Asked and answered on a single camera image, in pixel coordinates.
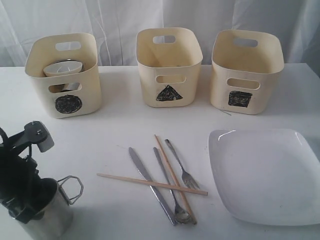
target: white table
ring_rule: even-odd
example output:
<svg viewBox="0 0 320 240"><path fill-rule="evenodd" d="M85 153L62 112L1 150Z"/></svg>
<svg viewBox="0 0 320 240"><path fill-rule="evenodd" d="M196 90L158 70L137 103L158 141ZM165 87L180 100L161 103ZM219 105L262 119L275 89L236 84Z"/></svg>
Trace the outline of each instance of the white table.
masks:
<svg viewBox="0 0 320 240"><path fill-rule="evenodd" d="M104 66L99 71L101 109L54 119L45 113L23 67L0 68L0 126L11 136L32 120L42 121L55 146L45 153L34 146L40 176L58 180L75 175L84 184L82 197L72 206L73 224L62 239L319 239L319 225L265 226L233 218L218 195L207 147L209 133L215 129L291 128L305 136L319 158L320 79L306 64L286 64L267 109L259 115L229 115L214 108L209 102L210 66L202 67L195 101L178 108L145 105L136 66ZM156 146L153 134L171 140L185 168L209 191L207 197L187 195L196 226L173 227L149 187L96 176L141 178L128 155L128 147L133 147L153 178L165 182L152 149ZM161 192L173 207L169 191ZM29 239L2 206L0 222L1 239Z"/></svg>

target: white square plate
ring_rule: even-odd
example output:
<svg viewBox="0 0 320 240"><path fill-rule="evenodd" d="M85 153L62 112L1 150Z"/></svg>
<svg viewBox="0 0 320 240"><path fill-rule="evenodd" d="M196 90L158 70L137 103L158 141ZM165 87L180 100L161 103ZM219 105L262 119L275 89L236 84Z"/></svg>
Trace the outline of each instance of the white square plate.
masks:
<svg viewBox="0 0 320 240"><path fill-rule="evenodd" d="M234 217L265 225L320 223L320 162L300 133L215 130L208 150L216 188Z"/></svg>

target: plastic bin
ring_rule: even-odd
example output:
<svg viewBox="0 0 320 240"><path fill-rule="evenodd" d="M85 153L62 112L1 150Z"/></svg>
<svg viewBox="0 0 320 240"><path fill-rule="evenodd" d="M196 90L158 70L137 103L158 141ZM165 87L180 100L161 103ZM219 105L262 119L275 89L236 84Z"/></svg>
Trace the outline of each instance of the plastic bin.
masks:
<svg viewBox="0 0 320 240"><path fill-rule="evenodd" d="M77 47L60 50L60 44ZM68 59L82 62L83 71L63 76L45 76L43 69L46 66ZM30 77L45 110L53 118L89 114L101 106L98 53L95 37L91 34L72 33L37 40L26 61L25 73ZM61 91L61 86L66 84L75 84L78 89Z"/></svg>
<svg viewBox="0 0 320 240"><path fill-rule="evenodd" d="M246 30L221 31L212 51L211 104L231 112L261 113L284 66L276 36Z"/></svg>
<svg viewBox="0 0 320 240"><path fill-rule="evenodd" d="M174 36L171 43L154 37ZM186 28L146 29L138 33L136 58L144 102L151 107L181 107L193 102L203 55L195 34Z"/></svg>

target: knife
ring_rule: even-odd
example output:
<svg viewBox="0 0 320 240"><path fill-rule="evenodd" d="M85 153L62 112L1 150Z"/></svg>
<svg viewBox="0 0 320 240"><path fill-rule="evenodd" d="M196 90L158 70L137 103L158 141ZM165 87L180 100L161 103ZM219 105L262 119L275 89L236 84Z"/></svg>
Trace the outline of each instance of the knife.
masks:
<svg viewBox="0 0 320 240"><path fill-rule="evenodd" d="M149 175L147 169L145 168L144 164L142 163L142 161L140 160L140 158L138 157L138 155L136 154L135 150L132 147L129 147L129 155L130 155L135 167L138 169L139 173L145 178L145 180L152 181L152 178ZM150 188L151 188L152 192L154 193L156 199L161 204L161 207L163 208L165 214L168 216L170 222L172 223L172 225L175 226L177 224L177 221L175 219L175 215L171 211L166 200L164 199L164 197L162 196L162 194L159 192L159 190L156 187L150 186Z"/></svg>

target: bin handle hole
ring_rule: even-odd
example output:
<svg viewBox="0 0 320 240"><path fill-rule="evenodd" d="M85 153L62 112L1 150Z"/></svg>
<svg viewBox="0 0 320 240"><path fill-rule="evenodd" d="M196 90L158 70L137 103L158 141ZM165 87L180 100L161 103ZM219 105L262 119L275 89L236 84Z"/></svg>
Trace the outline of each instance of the bin handle hole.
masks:
<svg viewBox="0 0 320 240"><path fill-rule="evenodd" d="M173 44L175 42L176 42L176 37L173 35L161 35L161 36L153 37L154 44Z"/></svg>
<svg viewBox="0 0 320 240"><path fill-rule="evenodd" d="M78 50L80 48L81 43L79 41L59 42L55 45L55 49L58 51Z"/></svg>
<svg viewBox="0 0 320 240"><path fill-rule="evenodd" d="M187 77L181 74L175 75L159 75L156 76L155 81L158 84L181 84L187 80Z"/></svg>
<svg viewBox="0 0 320 240"><path fill-rule="evenodd" d="M65 84L57 84L49 86L49 92L53 94L78 91L82 88L79 82L71 82Z"/></svg>
<svg viewBox="0 0 320 240"><path fill-rule="evenodd" d="M258 46L258 41L254 39L236 37L233 39L233 44L239 47L255 48Z"/></svg>
<svg viewBox="0 0 320 240"><path fill-rule="evenodd" d="M229 78L226 81L226 84L229 85L230 87L241 88L241 89L257 90L260 88L260 83L257 81L237 79L237 78Z"/></svg>

